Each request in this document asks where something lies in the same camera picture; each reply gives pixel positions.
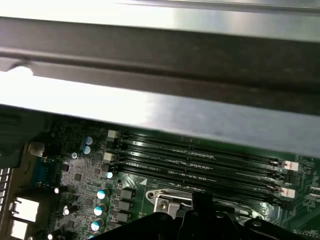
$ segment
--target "gray metal panel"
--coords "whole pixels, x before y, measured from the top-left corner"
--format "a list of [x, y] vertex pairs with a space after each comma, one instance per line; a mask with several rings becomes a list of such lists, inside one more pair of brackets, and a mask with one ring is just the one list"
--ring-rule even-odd
[[130, 26], [182, 30], [204, 33], [220, 33], [239, 36], [320, 41], [319, 10], [314, 2], [309, 8], [257, 9], [230, 5], [199, 6], [200, 3], [183, 6], [166, 1], [165, 5], [115, 4], [109, 1], [78, 1], [76, 10], [73, 2], [54, 6], [39, 4], [39, 1], [9, 1], [0, 9], [0, 16], [38, 19], [73, 23]]
[[318, 116], [3, 72], [0, 79], [0, 103], [9, 106], [320, 156]]

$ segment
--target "mounting hole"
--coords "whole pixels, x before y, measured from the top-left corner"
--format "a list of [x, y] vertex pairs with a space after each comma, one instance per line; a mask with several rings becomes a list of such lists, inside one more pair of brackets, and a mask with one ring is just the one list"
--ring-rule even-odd
[[154, 196], [155, 195], [153, 194], [153, 192], [149, 192], [148, 195], [147, 195], [148, 199], [153, 199]]

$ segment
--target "metal bar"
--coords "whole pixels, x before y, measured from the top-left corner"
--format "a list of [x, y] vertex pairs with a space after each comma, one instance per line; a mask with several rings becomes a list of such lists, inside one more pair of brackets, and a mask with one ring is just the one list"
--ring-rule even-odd
[[26, 60], [40, 77], [320, 115], [317, 43], [13, 18], [0, 31], [0, 71]]
[[3, 72], [0, 79], [0, 103], [9, 106], [320, 156], [318, 116]]
[[[233, 6], [216, 8], [218, 6], [211, 6], [213, 3], [206, 4], [205, 7], [201, 7], [200, 2], [189, 4], [193, 5], [185, 7], [181, 6], [181, 3], [178, 6], [166, 3], [170, 6], [161, 6], [145, 5], [143, 2], [117, 4], [92, 0], [78, 1], [75, 10], [72, 2], [61, 0], [55, 1], [53, 5], [39, 3], [36, 0], [28, 2], [13, 0], [1, 7], [0, 16], [311, 42], [320, 40], [319, 31], [314, 31], [320, 25], [320, 19], [316, 14], [301, 14], [294, 9], [292, 12], [282, 12], [282, 14], [276, 9], [261, 13], [250, 10], [250, 5], [254, 4], [245, 6], [249, 10], [239, 8], [234, 3], [234, 8]], [[312, 10], [316, 8], [315, 5], [316, 3], [310, 3], [311, 7], [299, 7], [299, 4], [293, 4], [293, 7]]]

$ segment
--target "microchip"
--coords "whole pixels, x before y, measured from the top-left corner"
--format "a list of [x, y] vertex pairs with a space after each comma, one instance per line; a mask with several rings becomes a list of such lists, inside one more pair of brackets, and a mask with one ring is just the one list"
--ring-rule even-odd
[[126, 201], [119, 201], [118, 208], [119, 208], [120, 210], [129, 211], [129, 209], [130, 209], [130, 203], [129, 203], [129, 202], [126, 202]]
[[122, 226], [122, 224], [111, 221], [111, 222], [109, 222], [109, 226], [112, 228], [118, 228], [118, 227]]
[[69, 165], [66, 164], [66, 163], [62, 164], [61, 171], [68, 172], [69, 171]]
[[74, 221], [68, 221], [68, 223], [66, 224], [66, 226], [68, 228], [73, 228], [75, 226], [75, 222]]
[[74, 175], [74, 180], [75, 180], [75, 181], [81, 181], [81, 174], [76, 173], [76, 174]]
[[120, 222], [128, 222], [129, 215], [123, 212], [118, 212], [116, 215], [116, 219]]
[[84, 201], [84, 204], [87, 205], [87, 206], [89, 206], [89, 207], [92, 206], [92, 203], [93, 203], [92, 199], [89, 199], [89, 198], [87, 198], [87, 199]]
[[102, 172], [108, 172], [109, 171], [109, 165], [103, 164], [101, 167]]
[[115, 143], [114, 142], [111, 142], [111, 141], [107, 141], [106, 142], [106, 145], [105, 145], [106, 149], [113, 149], [114, 147], [115, 147]]
[[124, 199], [132, 199], [133, 194], [134, 193], [129, 189], [122, 189], [120, 193], [120, 197]]

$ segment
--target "screw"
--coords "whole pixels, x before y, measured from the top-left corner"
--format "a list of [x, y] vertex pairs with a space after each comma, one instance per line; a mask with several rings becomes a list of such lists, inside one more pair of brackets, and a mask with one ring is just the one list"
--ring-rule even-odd
[[262, 226], [260, 221], [253, 221], [252, 225], [255, 226], [255, 227], [261, 227]]
[[162, 209], [162, 210], [166, 210], [167, 209], [167, 203], [165, 201], [161, 201], [159, 203], [159, 208]]
[[215, 215], [218, 219], [223, 219], [225, 217], [225, 214], [222, 212], [217, 212]]

